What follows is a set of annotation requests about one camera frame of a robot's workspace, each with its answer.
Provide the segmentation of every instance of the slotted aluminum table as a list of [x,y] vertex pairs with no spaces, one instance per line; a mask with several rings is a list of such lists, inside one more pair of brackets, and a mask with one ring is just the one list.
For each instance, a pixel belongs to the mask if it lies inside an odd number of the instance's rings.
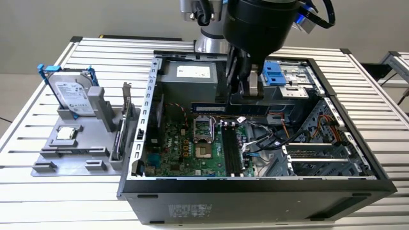
[[[191,42],[83,38],[70,42],[54,65],[95,69],[105,99],[122,101],[122,82],[131,83],[131,101],[141,105],[153,50],[191,51]],[[285,47],[271,56],[313,58],[333,86],[368,147],[398,192],[334,223],[311,229],[409,229],[409,121],[354,57],[339,49]],[[0,139],[0,228],[150,229],[126,201],[115,199],[119,176],[31,177],[57,120],[57,101],[41,83]],[[175,229],[305,229],[305,225],[222,224],[155,226]]]

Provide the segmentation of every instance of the label sticker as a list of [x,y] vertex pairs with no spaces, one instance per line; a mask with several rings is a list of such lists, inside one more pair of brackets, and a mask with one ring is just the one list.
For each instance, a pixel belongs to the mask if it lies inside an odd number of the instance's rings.
[[245,121],[245,117],[241,116],[239,118],[237,118],[237,121],[238,121],[238,123],[243,122]]
[[55,82],[67,109],[78,115],[94,115],[83,87],[75,82]]
[[187,217],[209,217],[211,211],[211,205],[167,205],[169,215],[173,218]]
[[195,111],[223,112],[223,107],[195,107]]
[[209,66],[177,66],[175,71],[181,78],[210,78]]

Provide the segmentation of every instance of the black cable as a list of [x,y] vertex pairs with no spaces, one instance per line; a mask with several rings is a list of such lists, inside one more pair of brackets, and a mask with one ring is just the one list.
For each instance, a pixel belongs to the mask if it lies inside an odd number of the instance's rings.
[[400,103],[403,102],[403,99],[404,99],[404,98],[406,98],[404,96],[400,97],[400,99],[399,99],[398,102],[396,102],[396,105],[400,105]]
[[396,73],[394,73],[383,82],[379,86],[382,86],[394,76],[396,75]]
[[326,15],[327,15],[327,22],[319,18],[314,13],[311,13],[307,9],[305,9],[302,6],[299,7],[298,13],[310,20],[314,24],[321,26],[322,28],[327,29],[334,26],[334,10],[330,0],[322,0],[325,9],[326,9]]
[[259,151],[262,151],[262,150],[267,150],[267,151],[277,150],[277,149],[281,148],[282,145],[285,145],[286,143],[294,141],[294,139],[297,139],[297,137],[298,137],[301,134],[306,133],[306,132],[307,132],[307,130],[301,129],[301,130],[298,130],[298,132],[297,132],[287,140],[285,140],[283,142],[281,142],[278,145],[275,145],[275,146],[273,146],[273,147],[262,147],[262,148],[259,148],[257,151],[253,151],[253,152],[259,152]]
[[211,18],[211,7],[209,0],[198,0],[199,10],[197,11],[197,24],[199,26],[207,26]]
[[0,117],[0,120],[6,121],[6,122],[11,123],[11,121],[10,121],[10,120],[7,120],[7,119],[5,119],[5,118],[2,118],[2,117]]

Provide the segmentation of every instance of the cable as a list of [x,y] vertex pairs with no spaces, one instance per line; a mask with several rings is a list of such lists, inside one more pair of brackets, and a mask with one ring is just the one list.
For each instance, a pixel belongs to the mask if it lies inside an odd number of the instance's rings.
[[266,164],[261,167],[261,169],[258,169],[258,171],[257,171],[257,176],[259,176],[261,170],[262,170],[267,165],[270,165],[270,164],[271,164],[271,162],[270,162],[270,163],[266,163]]
[[211,18],[211,7],[209,0],[198,0],[202,13],[198,11],[197,24],[199,26],[207,26]]
[[187,127],[187,116],[186,116],[186,111],[185,111],[183,107],[181,107],[181,105],[179,105],[179,104],[177,104],[177,103],[169,103],[169,104],[166,104],[165,106],[169,106],[169,105],[174,105],[174,106],[177,106],[177,107],[181,109],[181,111],[183,112],[183,117],[185,117],[185,126]]
[[11,121],[10,121],[10,120],[7,120],[7,119],[5,119],[5,118],[2,118],[2,117],[0,117],[0,120],[6,121],[6,122],[11,123]]
[[390,78],[392,78],[395,75],[396,75],[396,73],[394,73],[394,74],[382,82],[382,84],[379,84],[379,86],[382,86],[382,85],[390,80]]
[[406,96],[402,96],[400,99],[396,102],[396,105],[400,105],[400,103],[403,102],[403,99],[406,98]]
[[285,145],[286,143],[294,141],[294,139],[297,139],[297,137],[298,137],[301,134],[306,133],[306,132],[307,132],[307,130],[299,129],[298,132],[297,132],[289,139],[286,139],[283,142],[281,142],[278,145],[271,146],[271,147],[265,147],[265,146],[263,146],[263,147],[261,147],[257,151],[253,151],[253,152],[259,152],[259,151],[262,151],[262,150],[267,150],[267,151],[277,150],[277,149],[281,148],[282,145]]
[[283,113],[267,113],[267,114],[270,114],[270,115],[279,115],[279,116],[281,116],[282,129],[283,129],[283,131],[285,131],[286,138],[289,138],[289,134],[287,134],[286,127],[285,127],[285,123],[283,123]]
[[[323,118],[326,122],[333,121],[333,118],[329,115],[319,115],[318,116],[317,129],[314,130],[314,133],[313,133],[313,136],[311,136],[313,138],[317,136],[319,128],[321,128],[321,118]],[[341,141],[341,136],[338,135],[335,128],[333,126],[330,126],[330,132],[333,134],[333,138],[335,139],[335,141]]]
[[322,0],[322,1],[323,1],[325,9],[326,9],[327,22],[322,18],[319,18],[319,16],[317,16],[314,13],[311,13],[306,8],[303,8],[302,6],[298,9],[298,13],[306,19],[309,19],[314,24],[317,24],[322,28],[327,29],[327,28],[334,26],[334,21],[335,21],[334,20],[334,10],[333,10],[333,5],[331,5],[330,0]]

